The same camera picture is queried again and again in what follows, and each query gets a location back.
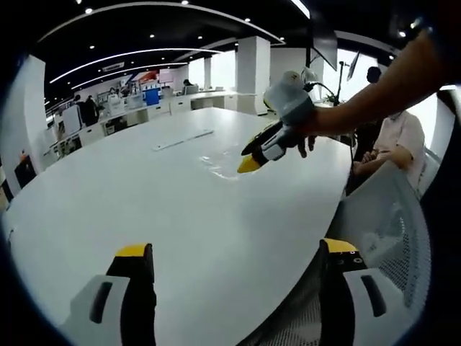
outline black ceiling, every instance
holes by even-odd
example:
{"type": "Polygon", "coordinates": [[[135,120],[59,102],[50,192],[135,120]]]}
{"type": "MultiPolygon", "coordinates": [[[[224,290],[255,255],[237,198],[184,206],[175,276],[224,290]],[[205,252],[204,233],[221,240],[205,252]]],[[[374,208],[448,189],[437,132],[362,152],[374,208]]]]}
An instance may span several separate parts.
{"type": "MultiPolygon", "coordinates": [[[[97,10],[130,2],[134,1],[82,0],[81,4],[77,4],[76,0],[41,1],[42,6],[33,5],[37,11],[30,20],[30,27],[34,28],[30,34],[31,40],[37,42],[58,25],[84,14],[88,7],[97,10]]],[[[318,10],[335,30],[357,33],[398,48],[406,42],[396,35],[397,29],[408,26],[415,16],[413,12],[402,10],[401,6],[397,7],[396,0],[304,2],[309,9],[318,10]]],[[[290,0],[189,0],[189,5],[214,9],[240,19],[251,18],[252,24],[277,37],[284,37],[287,47],[305,47],[308,42],[308,20],[290,0]]],[[[125,69],[169,63],[186,52],[142,53],[114,58],[88,66],[49,84],[50,80],[84,63],[134,50],[201,48],[230,37],[242,38],[250,35],[260,35],[272,43],[277,43],[273,37],[262,34],[248,25],[216,14],[197,11],[190,6],[127,6],[85,15],[32,45],[30,52],[47,63],[45,96],[52,100],[48,105],[50,107],[53,106],[54,97],[57,97],[59,102],[61,98],[72,95],[72,86],[105,74],[98,72],[104,66],[125,62],[125,69]]],[[[225,48],[233,48],[233,44],[214,49],[225,48]]],[[[209,53],[198,53],[194,58],[208,55],[209,53]]]]}

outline finger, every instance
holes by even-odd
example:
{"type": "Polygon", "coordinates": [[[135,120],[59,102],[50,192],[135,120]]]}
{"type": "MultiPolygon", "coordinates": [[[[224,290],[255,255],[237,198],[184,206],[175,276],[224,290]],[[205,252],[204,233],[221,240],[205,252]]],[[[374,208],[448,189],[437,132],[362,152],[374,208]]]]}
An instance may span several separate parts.
{"type": "Polygon", "coordinates": [[[308,147],[309,147],[309,151],[312,151],[314,150],[314,145],[315,145],[315,138],[317,136],[309,136],[308,137],[308,147]]]}
{"type": "Polygon", "coordinates": [[[300,152],[300,155],[303,159],[305,159],[308,156],[307,151],[305,150],[305,141],[302,141],[297,145],[297,149],[300,152]]]}

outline oval conference table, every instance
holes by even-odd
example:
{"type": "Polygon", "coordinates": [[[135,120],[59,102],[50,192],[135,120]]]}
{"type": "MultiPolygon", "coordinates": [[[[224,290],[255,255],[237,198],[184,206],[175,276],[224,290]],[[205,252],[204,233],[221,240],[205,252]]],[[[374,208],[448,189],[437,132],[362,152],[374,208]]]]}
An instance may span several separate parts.
{"type": "Polygon", "coordinates": [[[347,146],[318,138],[306,159],[289,150],[237,174],[242,148],[267,123],[216,108],[157,119],[83,147],[29,183],[3,222],[50,322],[66,320],[71,300],[118,249],[148,242],[157,345],[249,336],[310,264],[351,164],[347,146]]]}

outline blue container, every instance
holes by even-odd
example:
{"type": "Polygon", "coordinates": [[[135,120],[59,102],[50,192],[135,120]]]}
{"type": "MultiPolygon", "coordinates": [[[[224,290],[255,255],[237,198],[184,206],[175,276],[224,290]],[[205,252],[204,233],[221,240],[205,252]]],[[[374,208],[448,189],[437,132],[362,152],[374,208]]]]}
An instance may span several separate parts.
{"type": "Polygon", "coordinates": [[[148,106],[157,105],[159,103],[158,92],[160,89],[149,89],[146,90],[146,104],[148,106]]]}

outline dark hair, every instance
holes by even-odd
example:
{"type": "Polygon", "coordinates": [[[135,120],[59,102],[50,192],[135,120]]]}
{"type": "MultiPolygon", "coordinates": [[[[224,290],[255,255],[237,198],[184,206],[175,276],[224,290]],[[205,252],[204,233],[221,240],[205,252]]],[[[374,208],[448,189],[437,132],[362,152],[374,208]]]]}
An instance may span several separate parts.
{"type": "Polygon", "coordinates": [[[368,69],[367,80],[369,83],[377,83],[381,77],[381,70],[376,67],[372,66],[368,69]]]}

